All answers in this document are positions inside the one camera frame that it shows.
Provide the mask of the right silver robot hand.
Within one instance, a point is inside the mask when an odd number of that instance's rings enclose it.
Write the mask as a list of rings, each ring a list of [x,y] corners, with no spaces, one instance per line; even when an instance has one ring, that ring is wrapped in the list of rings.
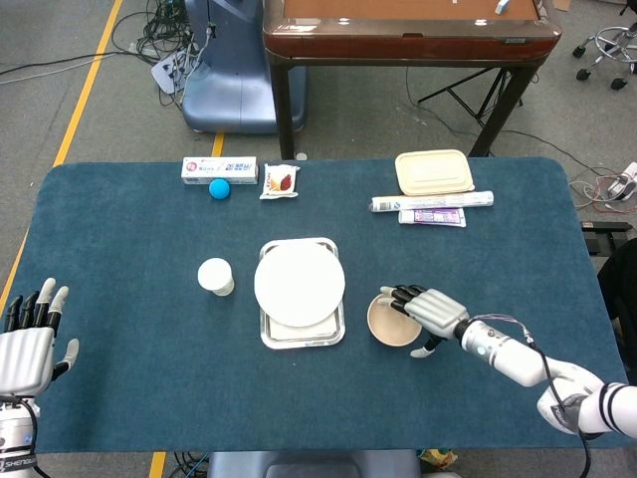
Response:
[[[383,306],[417,323],[429,334],[425,345],[410,352],[413,359],[424,359],[444,341],[460,339],[470,324],[465,306],[442,292],[420,285],[382,286]]]

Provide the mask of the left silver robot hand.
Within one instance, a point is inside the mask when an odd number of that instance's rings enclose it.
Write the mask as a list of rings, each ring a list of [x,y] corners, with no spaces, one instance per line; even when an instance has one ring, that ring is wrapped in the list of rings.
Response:
[[[64,356],[54,360],[63,309],[70,289],[54,278],[40,289],[15,297],[1,331],[1,394],[36,397],[76,364],[80,341],[69,340]]]

